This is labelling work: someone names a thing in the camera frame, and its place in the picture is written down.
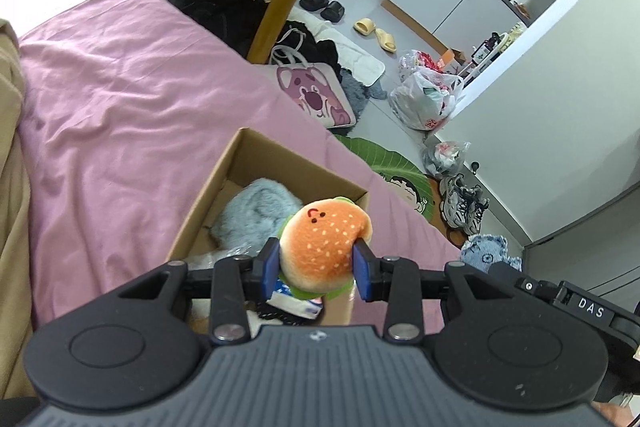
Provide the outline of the person's left hand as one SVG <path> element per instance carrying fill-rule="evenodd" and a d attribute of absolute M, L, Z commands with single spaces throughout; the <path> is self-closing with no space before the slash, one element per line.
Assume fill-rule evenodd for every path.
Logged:
<path fill-rule="evenodd" d="M 593 402 L 592 406 L 615 427 L 634 427 L 639 425 L 639 416 L 634 415 L 628 405 Z"/>

